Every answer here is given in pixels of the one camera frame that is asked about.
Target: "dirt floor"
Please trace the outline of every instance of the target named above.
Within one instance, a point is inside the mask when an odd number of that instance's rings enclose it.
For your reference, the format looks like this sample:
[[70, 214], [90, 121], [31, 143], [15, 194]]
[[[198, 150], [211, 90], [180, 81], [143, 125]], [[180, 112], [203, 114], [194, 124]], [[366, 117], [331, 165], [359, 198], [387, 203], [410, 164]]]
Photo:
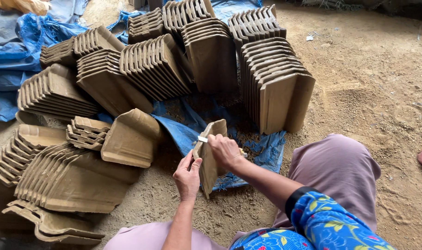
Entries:
[[[422, 150], [422, 22], [365, 10], [274, 3], [288, 41], [316, 79], [303, 129], [285, 136], [281, 174], [286, 175], [299, 146], [330, 133], [358, 140], [382, 168], [377, 234], [400, 250], [422, 250], [422, 166], [416, 160]], [[92, 27], [108, 25], [117, 19], [118, 4], [91, 0], [83, 18]], [[311, 31], [319, 36], [305, 41]], [[0, 146], [17, 126], [0, 123]], [[97, 231], [106, 235], [95, 249], [102, 249], [121, 227], [172, 218], [178, 196], [171, 176], [181, 156], [174, 145], [162, 152], [166, 155], [142, 171], [121, 205], [95, 217]], [[227, 246], [238, 230], [271, 226], [276, 211], [249, 186], [214, 192], [210, 200], [200, 193], [193, 226]]]

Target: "person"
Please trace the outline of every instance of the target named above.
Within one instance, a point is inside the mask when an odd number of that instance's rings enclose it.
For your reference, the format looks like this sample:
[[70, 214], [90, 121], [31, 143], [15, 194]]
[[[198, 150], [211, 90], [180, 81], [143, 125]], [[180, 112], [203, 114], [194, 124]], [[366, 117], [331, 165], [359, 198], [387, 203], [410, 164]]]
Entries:
[[[374, 233], [381, 170], [359, 142], [330, 134], [295, 149], [288, 178], [243, 158], [234, 140], [209, 135], [208, 143], [219, 166], [279, 208], [272, 228], [237, 232], [229, 250], [395, 250]], [[226, 249], [192, 228], [201, 162], [190, 152], [173, 175], [180, 193], [173, 221], [122, 228], [104, 249]]]

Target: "blue floral sleeve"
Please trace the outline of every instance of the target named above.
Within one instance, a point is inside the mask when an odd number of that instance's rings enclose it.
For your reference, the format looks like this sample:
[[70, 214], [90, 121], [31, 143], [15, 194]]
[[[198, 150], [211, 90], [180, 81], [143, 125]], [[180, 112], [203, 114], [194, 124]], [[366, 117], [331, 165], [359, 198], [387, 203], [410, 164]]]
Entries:
[[297, 200], [291, 222], [318, 250], [395, 250], [332, 198], [315, 191]]

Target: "black cuff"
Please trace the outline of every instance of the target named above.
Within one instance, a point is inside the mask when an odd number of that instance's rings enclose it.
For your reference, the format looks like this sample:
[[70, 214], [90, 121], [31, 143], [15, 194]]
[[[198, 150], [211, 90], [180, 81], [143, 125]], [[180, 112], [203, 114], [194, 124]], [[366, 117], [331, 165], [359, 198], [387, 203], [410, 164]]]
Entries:
[[307, 186], [303, 186], [298, 188], [296, 191], [294, 191], [291, 196], [288, 198], [288, 200], [286, 200], [285, 202], [285, 214], [288, 217], [288, 219], [290, 220], [290, 222], [292, 221], [292, 211], [294, 206], [296, 205], [296, 202], [306, 193], [310, 192], [310, 191], [315, 191], [320, 193], [318, 190], [312, 188], [312, 187], [307, 187]]

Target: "floral shirt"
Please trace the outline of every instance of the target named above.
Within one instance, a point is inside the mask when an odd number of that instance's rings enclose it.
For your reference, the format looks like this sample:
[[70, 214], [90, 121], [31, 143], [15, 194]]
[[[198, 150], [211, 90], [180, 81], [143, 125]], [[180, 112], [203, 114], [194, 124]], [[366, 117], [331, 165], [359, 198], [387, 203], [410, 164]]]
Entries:
[[285, 207], [297, 232], [271, 228], [239, 238], [230, 250], [395, 250], [332, 198], [303, 187]]

